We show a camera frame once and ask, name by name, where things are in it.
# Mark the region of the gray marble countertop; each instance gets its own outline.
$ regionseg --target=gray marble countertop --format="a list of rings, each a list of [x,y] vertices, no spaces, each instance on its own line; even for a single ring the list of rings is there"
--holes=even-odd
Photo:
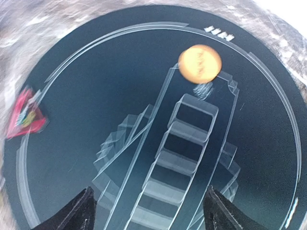
[[[16,94],[31,69],[56,42],[108,12],[165,3],[211,12],[249,31],[285,65],[307,102],[307,39],[250,0],[0,0],[0,167],[5,127]],[[0,229],[17,229],[4,182],[0,176]]]

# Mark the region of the orange disc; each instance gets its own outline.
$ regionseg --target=orange disc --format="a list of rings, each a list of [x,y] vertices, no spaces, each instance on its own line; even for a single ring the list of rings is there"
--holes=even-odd
[[[180,55],[178,63],[180,73],[195,84],[212,81],[222,68],[220,55],[205,45],[190,47]]]

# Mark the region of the black circular board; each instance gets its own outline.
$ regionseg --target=black circular board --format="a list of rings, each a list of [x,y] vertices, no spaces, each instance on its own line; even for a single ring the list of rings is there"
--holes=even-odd
[[[213,47],[223,62],[206,98],[176,65],[196,44]],[[22,138],[5,143],[7,191],[22,229],[87,186],[98,200],[95,229],[201,229],[209,184],[230,199],[233,192],[233,203],[268,229],[298,229],[307,204],[306,107],[285,67],[248,32],[189,8],[124,9],[61,39],[25,85],[42,90],[53,73],[41,103],[50,124],[30,134],[26,169],[18,163]],[[210,127],[203,144],[186,138],[198,130],[201,139]],[[26,192],[18,188],[21,171]]]

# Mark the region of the red triangular object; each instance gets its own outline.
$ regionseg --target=red triangular object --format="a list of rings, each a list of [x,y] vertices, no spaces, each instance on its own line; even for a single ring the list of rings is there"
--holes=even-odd
[[[13,138],[30,133],[41,131],[48,123],[48,119],[43,116],[36,102],[30,103],[34,92],[26,87],[18,96],[9,123],[7,138]]]

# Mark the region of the yellow round object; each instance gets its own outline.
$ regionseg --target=yellow round object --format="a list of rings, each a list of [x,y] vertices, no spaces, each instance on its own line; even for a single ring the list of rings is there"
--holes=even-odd
[[[180,55],[178,63],[180,73],[195,84],[212,81],[222,68],[220,55],[205,45],[190,47]]]

